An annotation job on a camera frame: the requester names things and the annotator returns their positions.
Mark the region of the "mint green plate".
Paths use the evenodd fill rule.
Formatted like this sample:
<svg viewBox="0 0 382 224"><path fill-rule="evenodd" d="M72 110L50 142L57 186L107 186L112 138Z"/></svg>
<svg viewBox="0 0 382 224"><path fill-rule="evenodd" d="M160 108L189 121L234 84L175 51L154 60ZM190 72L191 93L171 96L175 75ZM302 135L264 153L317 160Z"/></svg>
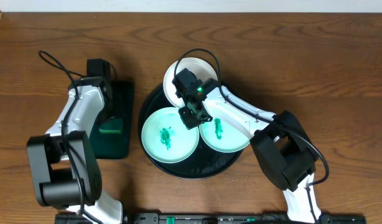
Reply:
<svg viewBox="0 0 382 224"><path fill-rule="evenodd" d="M249 144L244 134L218 118L201 124L199 130L205 143L218 152L237 152Z"/></svg>
<svg viewBox="0 0 382 224"><path fill-rule="evenodd" d="M199 138L199 129L187 129L176 107L153 112L141 130L141 141L147 154L167 164L181 162L191 156Z"/></svg>

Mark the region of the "green sponge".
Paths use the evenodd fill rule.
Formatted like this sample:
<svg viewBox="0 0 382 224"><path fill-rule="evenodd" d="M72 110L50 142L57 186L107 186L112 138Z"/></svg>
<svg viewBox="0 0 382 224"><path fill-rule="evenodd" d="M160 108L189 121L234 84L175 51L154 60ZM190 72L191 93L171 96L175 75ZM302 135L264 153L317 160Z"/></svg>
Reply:
<svg viewBox="0 0 382 224"><path fill-rule="evenodd" d="M99 127L101 134L121 134L123 131L123 120L121 118L111 118Z"/></svg>

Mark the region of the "white plate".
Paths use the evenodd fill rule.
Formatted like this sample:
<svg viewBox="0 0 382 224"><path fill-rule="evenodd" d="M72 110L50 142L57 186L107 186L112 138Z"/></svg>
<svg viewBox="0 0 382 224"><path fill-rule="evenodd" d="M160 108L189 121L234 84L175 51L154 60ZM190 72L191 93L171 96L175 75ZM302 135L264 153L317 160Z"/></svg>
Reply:
<svg viewBox="0 0 382 224"><path fill-rule="evenodd" d="M176 88L174 84L172 83L174 79L174 70L175 66L177 65L177 61L174 62L166 71L164 75L163 80L163 89L164 94L168 101L177 108L182 108L185 106L183 99L178 98L175 94ZM177 66L176 73L179 73L184 68L187 68L189 71L191 71L198 79L201 79L201 81L206 81L209 78L213 78L215 80L218 80L217 73L213 69L213 67L207 63L206 61L195 58L195 57L186 57L183 58L179 65Z"/></svg>

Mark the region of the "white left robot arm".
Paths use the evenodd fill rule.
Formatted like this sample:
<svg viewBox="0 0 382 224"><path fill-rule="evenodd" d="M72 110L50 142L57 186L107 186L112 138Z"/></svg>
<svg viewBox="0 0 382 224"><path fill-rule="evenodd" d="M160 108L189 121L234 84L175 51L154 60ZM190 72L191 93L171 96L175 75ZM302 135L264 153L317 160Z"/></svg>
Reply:
<svg viewBox="0 0 382 224"><path fill-rule="evenodd" d="M69 211L68 222L124 222L123 204L103 190L90 142L93 130L115 116L109 78L81 78L68 87L58 120L26 144L39 205Z"/></svg>

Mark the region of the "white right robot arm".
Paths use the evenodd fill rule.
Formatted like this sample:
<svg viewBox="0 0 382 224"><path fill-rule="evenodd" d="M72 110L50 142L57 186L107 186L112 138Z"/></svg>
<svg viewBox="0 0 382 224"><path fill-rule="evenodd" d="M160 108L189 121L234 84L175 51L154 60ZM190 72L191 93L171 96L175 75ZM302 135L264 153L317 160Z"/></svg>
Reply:
<svg viewBox="0 0 382 224"><path fill-rule="evenodd" d="M259 166L269 181L283 191L287 216L294 222L317 223L322 212L314 186L315 163L325 162L298 119L290 112L261 110L238 98L221 82L209 78L175 78L179 109L187 128L218 118L249 139Z"/></svg>

